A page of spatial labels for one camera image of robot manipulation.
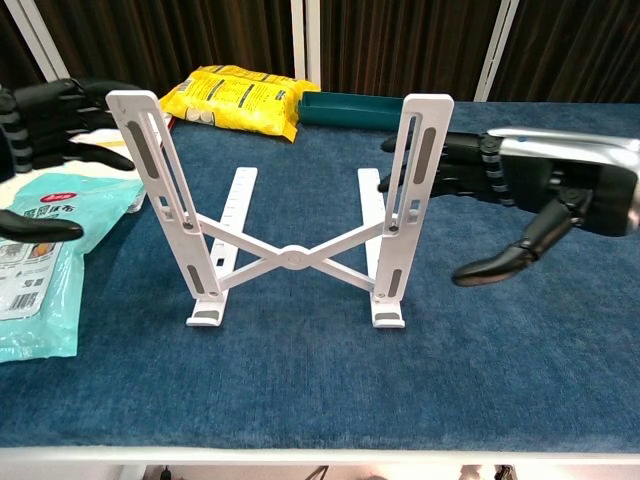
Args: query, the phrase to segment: robotic hand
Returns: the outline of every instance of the robotic hand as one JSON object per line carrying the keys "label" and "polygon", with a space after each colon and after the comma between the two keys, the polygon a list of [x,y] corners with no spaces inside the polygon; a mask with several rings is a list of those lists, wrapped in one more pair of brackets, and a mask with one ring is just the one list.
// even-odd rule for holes
{"label": "robotic hand", "polygon": [[[381,148],[394,151],[395,138]],[[378,190],[388,188],[386,177]],[[520,240],[452,275],[460,286],[499,282],[538,261],[572,227],[607,236],[638,229],[640,140],[519,127],[447,133],[431,193],[440,195],[538,214]]]}
{"label": "robotic hand", "polygon": [[[101,79],[63,79],[15,91],[0,87],[0,183],[33,169],[70,160],[100,162],[119,170],[134,164],[117,153],[70,138],[98,128],[117,128],[105,95],[133,85]],[[33,219],[0,210],[0,237],[17,242],[60,242],[83,235],[68,220]]]}

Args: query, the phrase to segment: teal plastic bag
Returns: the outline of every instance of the teal plastic bag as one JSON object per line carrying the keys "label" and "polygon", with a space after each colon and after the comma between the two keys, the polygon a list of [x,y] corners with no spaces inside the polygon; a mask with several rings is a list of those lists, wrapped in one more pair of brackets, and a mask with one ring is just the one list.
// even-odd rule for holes
{"label": "teal plastic bag", "polygon": [[84,236],[42,244],[0,238],[0,362],[76,355],[83,255],[141,192],[140,180],[55,173],[36,178],[18,192],[10,210],[72,220],[82,225]]}

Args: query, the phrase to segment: blue carpet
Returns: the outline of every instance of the blue carpet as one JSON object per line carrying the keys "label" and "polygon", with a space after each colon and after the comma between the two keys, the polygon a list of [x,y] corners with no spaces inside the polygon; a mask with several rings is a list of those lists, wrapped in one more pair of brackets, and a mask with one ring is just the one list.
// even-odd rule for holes
{"label": "blue carpet", "polygon": [[[640,106],[461,103],[451,129],[518,124],[640,136]],[[356,170],[389,168],[385,137],[174,130],[201,213],[256,166],[246,231],[308,247],[360,224]],[[193,300],[147,204],[86,258],[78,356],[0,365],[0,446],[639,452],[640,237],[575,231],[508,282],[449,280],[530,218],[432,201],[404,331],[374,330],[364,292],[312,270],[234,289],[215,330],[185,327]],[[340,258],[365,268],[362,247]]]}

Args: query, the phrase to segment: barcode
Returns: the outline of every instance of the barcode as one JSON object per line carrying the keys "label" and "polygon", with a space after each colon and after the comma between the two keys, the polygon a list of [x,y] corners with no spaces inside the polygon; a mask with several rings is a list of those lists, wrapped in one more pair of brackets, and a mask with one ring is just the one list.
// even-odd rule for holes
{"label": "barcode", "polygon": [[180,84],[180,86],[178,87],[178,91],[184,92],[187,88],[189,88],[189,85],[191,85],[191,79],[187,78],[184,82]]}
{"label": "barcode", "polygon": [[32,307],[36,301],[36,298],[38,298],[38,292],[18,295],[13,299],[13,303],[9,307],[9,310],[23,310],[25,308]]}

